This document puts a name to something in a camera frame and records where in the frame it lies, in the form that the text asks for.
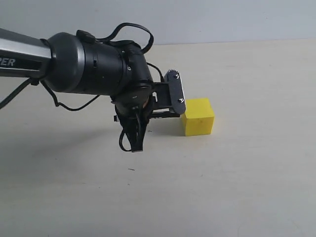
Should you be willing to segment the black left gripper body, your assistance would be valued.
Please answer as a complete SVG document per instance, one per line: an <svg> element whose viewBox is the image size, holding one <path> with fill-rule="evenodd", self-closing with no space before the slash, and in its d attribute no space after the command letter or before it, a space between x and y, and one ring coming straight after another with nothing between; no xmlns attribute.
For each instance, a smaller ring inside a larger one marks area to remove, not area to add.
<svg viewBox="0 0 316 237"><path fill-rule="evenodd" d="M153 81L132 81L110 84L110 97L119 119L134 119L139 115L150 118L153 112L152 93L155 90Z"/></svg>

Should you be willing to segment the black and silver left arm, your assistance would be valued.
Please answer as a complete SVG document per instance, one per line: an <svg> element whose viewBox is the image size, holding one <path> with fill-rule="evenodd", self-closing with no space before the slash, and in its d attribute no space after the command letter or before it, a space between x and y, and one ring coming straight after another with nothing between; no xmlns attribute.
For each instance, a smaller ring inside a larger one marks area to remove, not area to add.
<svg viewBox="0 0 316 237"><path fill-rule="evenodd" d="M178 118L186 110L180 74L169 70L155 82L145 59L154 37L145 46L115 37L126 27L119 24L105 38L78 30L75 35L57 33L37 39L9 30L0 31L0 74L25 81L1 101L10 103L26 86L41 84L63 107L56 93L90 94L93 99L109 96L115 107L114 120L122 131L119 144L127 138L131 152L143 150L151 119Z"/></svg>

